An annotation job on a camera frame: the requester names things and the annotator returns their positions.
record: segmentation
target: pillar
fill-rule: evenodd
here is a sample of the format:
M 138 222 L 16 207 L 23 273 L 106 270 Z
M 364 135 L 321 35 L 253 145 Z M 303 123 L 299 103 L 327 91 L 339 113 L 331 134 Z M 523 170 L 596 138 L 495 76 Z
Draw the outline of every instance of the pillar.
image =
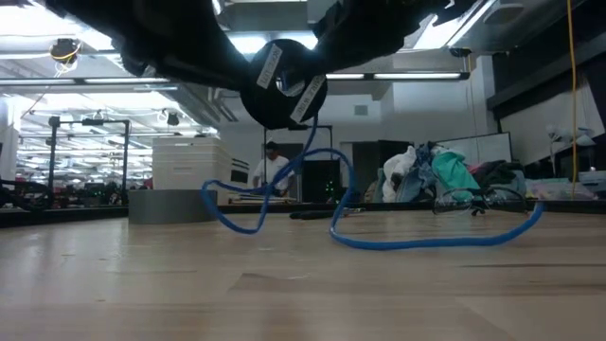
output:
M 0 176 L 14 180 L 21 118 L 11 98 L 0 97 Z

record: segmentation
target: wooden table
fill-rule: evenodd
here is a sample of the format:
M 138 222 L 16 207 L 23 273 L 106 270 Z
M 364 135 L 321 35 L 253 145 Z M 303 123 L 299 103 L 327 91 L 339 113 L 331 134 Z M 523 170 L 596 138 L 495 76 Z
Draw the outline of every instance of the wooden table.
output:
M 356 238 L 492 234 L 507 213 L 346 218 Z M 231 216 L 252 226 L 255 215 Z M 606 218 L 545 213 L 492 248 L 370 252 L 328 221 L 0 230 L 0 340 L 604 340 Z

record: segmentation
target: white label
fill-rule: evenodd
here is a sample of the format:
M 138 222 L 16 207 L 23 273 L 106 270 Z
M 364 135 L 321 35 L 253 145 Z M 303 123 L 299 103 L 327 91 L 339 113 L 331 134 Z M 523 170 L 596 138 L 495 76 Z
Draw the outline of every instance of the white label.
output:
M 263 89 L 267 89 L 269 84 L 272 82 L 274 72 L 276 72 L 277 64 L 282 56 L 282 49 L 277 47 L 276 44 L 272 45 L 269 50 L 269 55 L 265 60 L 265 64 L 261 69 L 261 73 L 258 74 L 257 85 Z
M 291 114 L 291 118 L 295 122 L 300 122 L 301 118 L 305 115 L 307 110 L 310 108 L 315 95 L 320 91 L 322 84 L 326 80 L 326 76 L 315 76 L 310 82 L 310 85 L 305 89 L 303 96 L 299 99 L 299 102 L 294 107 L 293 113 Z

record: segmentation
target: white box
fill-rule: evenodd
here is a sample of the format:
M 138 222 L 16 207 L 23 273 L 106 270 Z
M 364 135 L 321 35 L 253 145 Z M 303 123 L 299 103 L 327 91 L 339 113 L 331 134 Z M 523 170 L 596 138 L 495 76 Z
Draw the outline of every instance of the white box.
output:
M 223 142 L 212 137 L 160 137 L 153 140 L 154 189 L 200 189 L 206 180 L 231 180 L 232 157 Z M 218 204 L 228 204 L 228 191 L 218 191 Z

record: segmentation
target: yellow cable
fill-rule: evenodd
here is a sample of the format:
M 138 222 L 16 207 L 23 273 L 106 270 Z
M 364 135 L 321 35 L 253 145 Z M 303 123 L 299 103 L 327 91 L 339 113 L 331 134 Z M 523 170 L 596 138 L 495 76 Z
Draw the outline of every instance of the yellow cable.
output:
M 76 55 L 78 53 L 78 51 L 80 51 L 81 47 L 82 47 L 82 44 L 78 44 L 78 46 L 76 47 L 76 50 L 74 52 L 68 53 L 64 56 L 53 56 L 53 54 L 50 53 L 50 57 L 52 57 L 55 61 L 61 61 L 61 60 L 68 59 L 68 58 L 71 59 L 74 55 Z
M 575 200 L 575 188 L 577 186 L 577 171 L 579 160 L 577 159 L 577 59 L 575 58 L 575 36 L 572 26 L 572 0 L 566 0 L 568 9 L 568 40 L 570 42 L 570 62 L 572 63 L 572 200 Z

